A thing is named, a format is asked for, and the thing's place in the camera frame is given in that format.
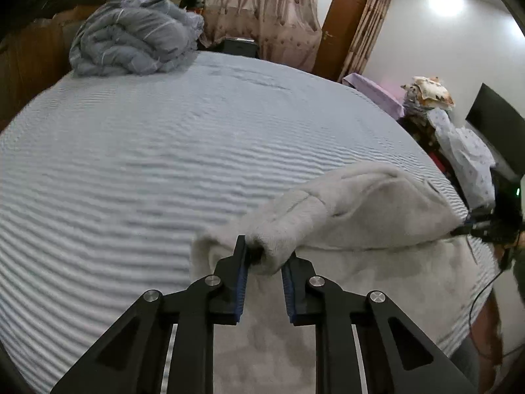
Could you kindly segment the light grey fleece pants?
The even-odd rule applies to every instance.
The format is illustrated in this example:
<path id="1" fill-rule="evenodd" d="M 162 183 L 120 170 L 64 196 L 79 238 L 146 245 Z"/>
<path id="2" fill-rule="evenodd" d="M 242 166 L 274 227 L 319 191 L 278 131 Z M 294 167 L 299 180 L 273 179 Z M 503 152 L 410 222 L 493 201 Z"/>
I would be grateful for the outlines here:
<path id="1" fill-rule="evenodd" d="M 452 237 L 467 214 L 447 179 L 385 163 L 355 163 L 290 189 L 201 234 L 192 276 L 213 272 L 245 235 L 257 250 L 240 324 L 215 335 L 219 393 L 311 393 L 314 331 L 286 315 L 280 275 L 296 253 L 348 292 L 387 294 L 472 374 L 469 310 L 495 268 L 489 246 Z"/>

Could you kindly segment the white dotted cloth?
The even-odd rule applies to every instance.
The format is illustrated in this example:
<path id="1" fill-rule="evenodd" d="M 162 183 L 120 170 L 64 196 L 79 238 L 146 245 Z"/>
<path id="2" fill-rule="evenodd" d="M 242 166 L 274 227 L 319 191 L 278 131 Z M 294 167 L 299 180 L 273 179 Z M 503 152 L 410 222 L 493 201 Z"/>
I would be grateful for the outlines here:
<path id="1" fill-rule="evenodd" d="M 470 209 L 495 202 L 490 168 L 495 159 L 480 137 L 466 127 L 455 127 L 444 109 L 431 109 L 427 119 L 435 130 L 441 152 L 450 162 Z"/>

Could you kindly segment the floral pillow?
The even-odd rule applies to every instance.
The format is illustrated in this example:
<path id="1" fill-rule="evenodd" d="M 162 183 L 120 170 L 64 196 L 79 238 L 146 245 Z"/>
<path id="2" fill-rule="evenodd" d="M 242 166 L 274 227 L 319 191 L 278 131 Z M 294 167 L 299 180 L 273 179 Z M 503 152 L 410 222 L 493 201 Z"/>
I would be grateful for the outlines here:
<path id="1" fill-rule="evenodd" d="M 410 84 L 403 84 L 401 88 L 405 91 L 405 101 L 419 109 L 455 108 L 450 92 L 437 77 L 413 77 Z"/>

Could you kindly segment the purple bedding stack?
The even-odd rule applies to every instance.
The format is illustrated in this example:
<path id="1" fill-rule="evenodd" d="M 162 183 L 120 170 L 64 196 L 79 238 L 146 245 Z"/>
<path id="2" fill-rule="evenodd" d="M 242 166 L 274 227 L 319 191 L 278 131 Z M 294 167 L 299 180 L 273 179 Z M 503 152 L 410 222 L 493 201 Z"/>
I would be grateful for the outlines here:
<path id="1" fill-rule="evenodd" d="M 364 94 L 394 120 L 399 120 L 405 116 L 403 105 L 390 92 L 367 77 L 351 73 L 342 79 L 342 83 Z"/>

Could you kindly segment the grey striped bed sheet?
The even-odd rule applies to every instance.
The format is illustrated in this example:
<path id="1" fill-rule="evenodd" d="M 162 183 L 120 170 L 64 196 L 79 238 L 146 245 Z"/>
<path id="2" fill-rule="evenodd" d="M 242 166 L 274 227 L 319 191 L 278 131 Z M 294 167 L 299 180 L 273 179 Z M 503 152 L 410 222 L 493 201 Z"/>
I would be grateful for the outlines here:
<path id="1" fill-rule="evenodd" d="M 169 74 L 65 76 L 1 135 L 9 358 L 48 393 L 141 293 L 197 279 L 205 231 L 363 162 L 447 179 L 363 94 L 287 66 L 202 52 Z"/>

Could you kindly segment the striped side curtain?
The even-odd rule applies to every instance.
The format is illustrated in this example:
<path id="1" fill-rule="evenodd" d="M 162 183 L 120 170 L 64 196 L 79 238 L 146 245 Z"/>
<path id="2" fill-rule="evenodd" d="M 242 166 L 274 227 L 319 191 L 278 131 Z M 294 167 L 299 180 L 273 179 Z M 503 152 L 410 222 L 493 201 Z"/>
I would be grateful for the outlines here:
<path id="1" fill-rule="evenodd" d="M 351 40 L 338 82 L 352 73 L 362 74 L 381 32 L 391 0 L 367 0 Z"/>

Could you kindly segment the brown wooden door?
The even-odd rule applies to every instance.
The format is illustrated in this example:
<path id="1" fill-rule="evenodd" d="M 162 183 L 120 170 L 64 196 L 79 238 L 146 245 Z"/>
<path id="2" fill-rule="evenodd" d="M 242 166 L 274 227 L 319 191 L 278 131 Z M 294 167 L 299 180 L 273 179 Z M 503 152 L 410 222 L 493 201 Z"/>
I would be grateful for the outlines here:
<path id="1" fill-rule="evenodd" d="M 367 0 L 332 0 L 312 74 L 337 81 Z"/>

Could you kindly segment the beige patterned curtain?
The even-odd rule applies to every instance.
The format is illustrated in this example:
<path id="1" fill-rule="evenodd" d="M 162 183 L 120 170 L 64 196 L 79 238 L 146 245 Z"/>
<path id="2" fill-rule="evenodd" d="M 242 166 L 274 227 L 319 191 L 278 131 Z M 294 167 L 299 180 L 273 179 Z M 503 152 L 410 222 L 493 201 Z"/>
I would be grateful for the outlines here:
<path id="1" fill-rule="evenodd" d="M 263 60 L 310 72 L 320 46 L 318 0 L 204 0 L 206 47 L 253 39 Z"/>

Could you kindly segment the black box beside bed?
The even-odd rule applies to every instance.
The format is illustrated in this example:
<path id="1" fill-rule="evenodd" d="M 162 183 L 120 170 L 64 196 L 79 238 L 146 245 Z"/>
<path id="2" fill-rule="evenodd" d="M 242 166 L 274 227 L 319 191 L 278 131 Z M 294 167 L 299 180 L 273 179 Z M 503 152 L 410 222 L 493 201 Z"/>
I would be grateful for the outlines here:
<path id="1" fill-rule="evenodd" d="M 259 58 L 259 46 L 254 39 L 248 38 L 225 38 L 222 42 L 221 51 L 224 54 L 244 56 L 247 58 Z"/>

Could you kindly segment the folded blue-grey comforter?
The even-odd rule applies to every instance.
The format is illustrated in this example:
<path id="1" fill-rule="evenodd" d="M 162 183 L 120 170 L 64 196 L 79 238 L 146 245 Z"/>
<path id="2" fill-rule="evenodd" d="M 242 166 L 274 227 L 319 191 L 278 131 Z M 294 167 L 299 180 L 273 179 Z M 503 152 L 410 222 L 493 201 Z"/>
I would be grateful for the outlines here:
<path id="1" fill-rule="evenodd" d="M 76 32 L 70 65 L 80 77 L 171 72 L 195 55 L 204 26 L 170 0 L 111 0 Z"/>

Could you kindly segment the black wall television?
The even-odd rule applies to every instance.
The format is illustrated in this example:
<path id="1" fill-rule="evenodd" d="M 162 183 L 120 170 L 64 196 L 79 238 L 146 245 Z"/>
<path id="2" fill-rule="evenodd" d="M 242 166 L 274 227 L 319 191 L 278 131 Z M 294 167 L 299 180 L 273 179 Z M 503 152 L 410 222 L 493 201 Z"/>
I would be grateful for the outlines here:
<path id="1" fill-rule="evenodd" d="M 524 118 L 504 98 L 482 84 L 465 120 L 516 175 L 524 176 Z"/>

